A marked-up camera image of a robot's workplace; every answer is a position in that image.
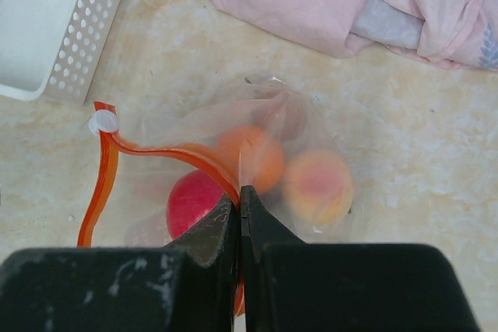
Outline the red apple toy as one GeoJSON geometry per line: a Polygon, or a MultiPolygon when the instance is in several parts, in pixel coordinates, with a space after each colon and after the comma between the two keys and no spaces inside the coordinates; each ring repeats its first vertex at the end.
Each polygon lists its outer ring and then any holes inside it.
{"type": "Polygon", "coordinates": [[[181,177],[167,201],[167,228],[171,239],[178,238],[205,217],[223,195],[221,186],[202,170],[181,177]]]}

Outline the orange fruit toy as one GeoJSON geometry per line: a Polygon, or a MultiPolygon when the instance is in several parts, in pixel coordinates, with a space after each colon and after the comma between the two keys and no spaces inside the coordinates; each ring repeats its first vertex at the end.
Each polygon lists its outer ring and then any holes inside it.
{"type": "Polygon", "coordinates": [[[252,185],[259,194],[276,187],[284,173],[281,143],[258,126],[246,124],[225,131],[216,141],[216,150],[240,185],[252,185]]]}

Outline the peach toy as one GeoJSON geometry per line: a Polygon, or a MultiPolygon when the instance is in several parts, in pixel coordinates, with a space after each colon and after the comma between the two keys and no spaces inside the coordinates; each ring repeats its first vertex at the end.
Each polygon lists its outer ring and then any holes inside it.
{"type": "Polygon", "coordinates": [[[340,221],[351,208],[353,195],[349,164],[337,152],[305,151],[286,167],[283,199],[294,216],[310,225],[340,221]]]}

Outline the clear orange zip bag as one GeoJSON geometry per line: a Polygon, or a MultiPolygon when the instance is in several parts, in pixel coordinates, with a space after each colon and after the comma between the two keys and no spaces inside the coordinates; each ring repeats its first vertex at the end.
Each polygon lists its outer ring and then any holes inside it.
{"type": "Polygon", "coordinates": [[[352,171],[310,101],[275,78],[223,88],[181,119],[140,115],[97,102],[89,121],[100,168],[78,244],[89,246],[105,209],[137,215],[162,208],[128,233],[133,246],[159,246],[199,226],[217,204],[239,204],[249,187],[292,232],[317,239],[349,213],[352,171]]]}

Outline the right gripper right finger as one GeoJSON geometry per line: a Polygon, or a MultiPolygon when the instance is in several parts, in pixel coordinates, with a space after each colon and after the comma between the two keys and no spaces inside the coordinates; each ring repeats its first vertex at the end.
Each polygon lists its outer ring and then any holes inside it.
{"type": "Polygon", "coordinates": [[[249,331],[477,331],[451,263],[419,243],[305,243],[240,192],[249,331]]]}

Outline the brown passion fruit toy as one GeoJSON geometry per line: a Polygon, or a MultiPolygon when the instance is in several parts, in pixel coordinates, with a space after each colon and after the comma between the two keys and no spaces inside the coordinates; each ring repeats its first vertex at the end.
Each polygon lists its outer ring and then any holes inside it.
{"type": "Polygon", "coordinates": [[[301,104],[277,103],[268,118],[268,129],[281,141],[299,137],[307,125],[307,112],[301,104]]]}

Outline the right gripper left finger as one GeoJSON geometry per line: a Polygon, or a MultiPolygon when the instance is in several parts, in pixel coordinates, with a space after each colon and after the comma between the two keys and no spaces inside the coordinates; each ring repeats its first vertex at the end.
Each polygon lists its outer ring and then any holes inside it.
{"type": "Polygon", "coordinates": [[[231,331],[237,256],[227,198],[164,247],[19,250],[1,266],[1,329],[231,331]]]}

